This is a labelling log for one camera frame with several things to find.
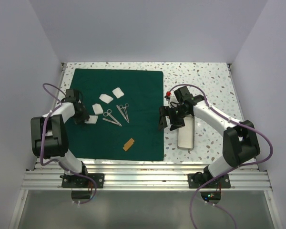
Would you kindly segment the white gauze pad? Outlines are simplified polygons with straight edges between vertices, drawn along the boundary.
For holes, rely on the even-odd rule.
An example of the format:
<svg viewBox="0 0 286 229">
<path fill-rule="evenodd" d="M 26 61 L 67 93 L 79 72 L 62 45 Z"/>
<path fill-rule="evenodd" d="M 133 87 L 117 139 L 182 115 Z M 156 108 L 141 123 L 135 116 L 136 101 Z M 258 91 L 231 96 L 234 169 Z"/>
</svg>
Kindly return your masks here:
<svg viewBox="0 0 286 229">
<path fill-rule="evenodd" d="M 114 96 L 119 99 L 121 98 L 122 96 L 124 96 L 124 92 L 121 90 L 120 87 L 117 87 L 115 89 L 112 90 L 112 93 L 114 94 Z"/>
<path fill-rule="evenodd" d="M 86 124 L 96 124 L 98 120 L 98 116 L 97 115 L 90 115 L 88 120 L 85 120 L 84 122 Z"/>
<path fill-rule="evenodd" d="M 111 101 L 113 101 L 113 98 L 107 94 L 101 94 L 99 99 L 106 104 L 109 104 Z"/>
<path fill-rule="evenodd" d="M 102 109 L 102 106 L 100 104 L 93 104 L 92 109 L 93 109 L 95 115 L 103 114 L 103 109 Z"/>
</svg>

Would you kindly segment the rectangular metal tray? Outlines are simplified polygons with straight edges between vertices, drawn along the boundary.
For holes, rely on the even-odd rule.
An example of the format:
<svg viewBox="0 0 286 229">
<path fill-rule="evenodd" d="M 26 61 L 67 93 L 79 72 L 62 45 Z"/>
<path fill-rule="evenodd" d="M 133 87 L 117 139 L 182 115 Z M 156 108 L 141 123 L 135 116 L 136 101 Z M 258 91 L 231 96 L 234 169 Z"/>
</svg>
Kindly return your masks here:
<svg viewBox="0 0 286 229">
<path fill-rule="evenodd" d="M 177 147 L 182 150 L 193 150 L 194 148 L 194 117 L 184 118 L 185 126 L 178 129 Z"/>
</svg>

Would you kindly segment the tan adhesive bandage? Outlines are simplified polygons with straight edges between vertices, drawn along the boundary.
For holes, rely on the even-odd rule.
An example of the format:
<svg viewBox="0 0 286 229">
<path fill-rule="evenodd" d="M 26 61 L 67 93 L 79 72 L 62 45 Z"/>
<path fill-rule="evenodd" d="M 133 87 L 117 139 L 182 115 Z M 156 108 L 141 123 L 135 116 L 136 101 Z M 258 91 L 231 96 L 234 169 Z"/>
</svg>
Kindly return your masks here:
<svg viewBox="0 0 286 229">
<path fill-rule="evenodd" d="M 132 146 L 132 144 L 127 144 L 123 146 L 123 150 L 127 151 L 130 147 Z"/>
<path fill-rule="evenodd" d="M 134 143 L 134 140 L 132 138 L 130 138 L 125 144 L 124 146 L 131 146 Z"/>
</svg>

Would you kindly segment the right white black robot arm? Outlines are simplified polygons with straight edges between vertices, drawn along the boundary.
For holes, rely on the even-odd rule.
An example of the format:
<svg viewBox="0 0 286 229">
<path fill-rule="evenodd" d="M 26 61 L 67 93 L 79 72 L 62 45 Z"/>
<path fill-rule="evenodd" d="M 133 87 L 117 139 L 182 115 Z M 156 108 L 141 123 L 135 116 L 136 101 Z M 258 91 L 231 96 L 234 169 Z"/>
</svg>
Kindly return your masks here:
<svg viewBox="0 0 286 229">
<path fill-rule="evenodd" d="M 178 89 L 168 91 L 165 99 L 170 104 L 159 108 L 160 130 L 166 127 L 171 131 L 183 128 L 186 126 L 185 118 L 196 117 L 209 124 L 223 138 L 222 156 L 206 166 L 203 172 L 192 175 L 191 179 L 198 186 L 205 184 L 207 187 L 214 187 L 231 169 L 260 154 L 253 123 L 226 116 L 209 104 L 205 93 L 194 96 L 186 84 L 181 84 Z"/>
</svg>

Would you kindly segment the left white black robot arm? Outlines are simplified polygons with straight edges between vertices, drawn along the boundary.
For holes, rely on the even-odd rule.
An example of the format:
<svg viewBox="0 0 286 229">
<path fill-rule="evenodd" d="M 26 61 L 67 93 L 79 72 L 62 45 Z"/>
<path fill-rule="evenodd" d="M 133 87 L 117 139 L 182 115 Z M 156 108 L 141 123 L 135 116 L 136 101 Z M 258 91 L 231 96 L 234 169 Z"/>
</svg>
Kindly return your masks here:
<svg viewBox="0 0 286 229">
<path fill-rule="evenodd" d="M 84 124 L 89 114 L 80 99 L 81 92 L 76 89 L 66 90 L 63 99 L 47 114 L 31 119 L 31 147 L 33 154 L 40 159 L 42 166 L 57 162 L 64 170 L 62 176 L 78 187 L 85 187 L 90 176 L 82 161 L 69 149 L 69 139 L 65 127 L 69 119 L 76 124 Z"/>
</svg>

